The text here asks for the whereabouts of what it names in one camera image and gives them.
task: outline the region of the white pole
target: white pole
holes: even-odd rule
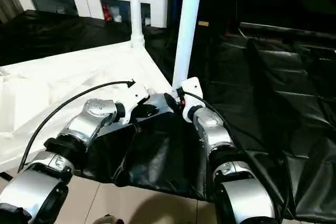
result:
[[[173,90],[187,79],[200,0],[183,0],[173,77]]]
[[[142,34],[140,0],[131,0],[131,23],[132,23],[132,35],[131,35],[132,47],[135,48],[144,47],[145,40]]]

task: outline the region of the white cloth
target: white cloth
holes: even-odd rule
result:
[[[132,79],[150,93],[171,92],[145,49],[132,49],[129,42],[0,67],[0,172],[18,165],[32,133],[61,103],[99,84]],[[125,89],[105,87],[67,105],[41,130],[31,153],[42,150],[88,99],[116,99]]]

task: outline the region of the tiled floor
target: tiled floor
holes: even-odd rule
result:
[[[7,182],[0,179],[0,192]],[[214,205],[135,187],[73,177],[56,224],[92,224],[111,214],[126,224],[216,224]],[[307,224],[285,220],[283,224]]]

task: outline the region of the black mat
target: black mat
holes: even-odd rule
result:
[[[171,81],[177,29],[145,28],[146,49]],[[127,41],[125,24],[27,12],[0,29],[0,65]],[[281,209],[289,183],[293,215],[336,220],[336,59],[334,51],[230,40],[198,27],[190,76],[227,118]],[[203,147],[192,127],[167,113],[99,138],[78,175],[212,200]],[[285,153],[287,162],[281,155]]]

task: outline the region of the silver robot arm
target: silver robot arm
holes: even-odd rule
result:
[[[181,82],[184,92],[203,97],[197,78]],[[276,223],[270,196],[233,143],[222,119],[205,104],[187,94],[183,96],[183,118],[192,122],[204,142],[216,191],[218,221],[223,223]]]
[[[68,194],[67,184],[100,129],[114,122],[127,124],[132,110],[147,97],[144,87],[134,84],[122,102],[88,100],[0,194],[0,223],[54,223]]]

